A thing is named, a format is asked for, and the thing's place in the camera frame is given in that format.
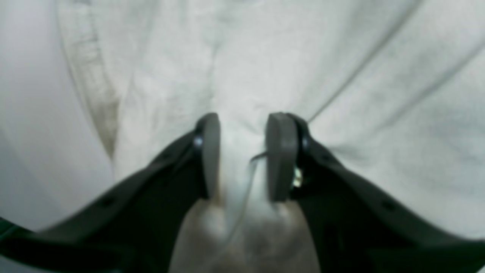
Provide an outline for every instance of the black plastic part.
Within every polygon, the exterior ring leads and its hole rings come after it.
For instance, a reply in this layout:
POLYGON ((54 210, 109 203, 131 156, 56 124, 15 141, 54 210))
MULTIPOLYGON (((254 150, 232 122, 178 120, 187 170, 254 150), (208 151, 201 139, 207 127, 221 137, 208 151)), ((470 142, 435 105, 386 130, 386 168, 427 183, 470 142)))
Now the black plastic part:
MULTIPOLYGON (((283 183, 273 187, 286 187, 287 194, 301 207, 321 272, 474 273, 485 265, 483 241, 462 239, 427 223, 347 170, 311 137, 303 119, 292 114, 287 114, 287 118, 296 125, 295 165, 302 170, 303 182, 300 187, 288 186, 293 174, 286 174, 287 177, 279 177, 283 183)), ((288 139, 294 135, 267 135, 268 151, 282 149, 275 147, 280 145, 275 137, 288 139)), ((271 171, 275 171, 274 166, 268 161, 268 172, 271 171)))
POLYGON ((167 272, 185 214, 207 198, 207 177, 216 176, 218 164, 205 160, 218 161, 219 132, 217 115, 206 115, 195 132, 86 209, 45 232, 2 241, 0 253, 64 273, 167 272))
POLYGON ((298 154, 298 134, 295 123, 286 114, 268 117, 266 146, 268 150, 268 185, 272 201, 285 201, 293 183, 298 154))

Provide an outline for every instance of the mounting hole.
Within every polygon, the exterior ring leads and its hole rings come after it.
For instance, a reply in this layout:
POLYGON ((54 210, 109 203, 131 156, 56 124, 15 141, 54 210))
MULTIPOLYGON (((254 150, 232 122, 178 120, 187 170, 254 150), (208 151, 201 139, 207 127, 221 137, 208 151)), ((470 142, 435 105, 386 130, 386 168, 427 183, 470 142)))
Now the mounting hole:
POLYGON ((387 209, 388 211, 394 211, 396 210, 396 205, 394 205, 393 203, 389 202, 389 201, 382 201, 381 205, 387 209))
POLYGON ((99 205, 101 207, 107 208, 107 207, 110 207, 111 205, 113 205, 115 201, 116 201, 115 198, 107 197, 107 198, 103 199, 99 205))

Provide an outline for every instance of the white bedsheet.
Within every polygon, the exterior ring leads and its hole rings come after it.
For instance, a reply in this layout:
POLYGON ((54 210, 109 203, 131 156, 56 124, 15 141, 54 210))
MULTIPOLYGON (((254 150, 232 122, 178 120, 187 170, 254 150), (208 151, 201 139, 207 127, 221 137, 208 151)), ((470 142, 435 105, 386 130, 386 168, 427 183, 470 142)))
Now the white bedsheet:
POLYGON ((265 161, 250 161, 277 111, 429 222, 485 237, 485 2, 58 4, 116 181, 219 114, 218 194, 186 217, 171 272, 318 271, 299 208, 269 203, 265 161))

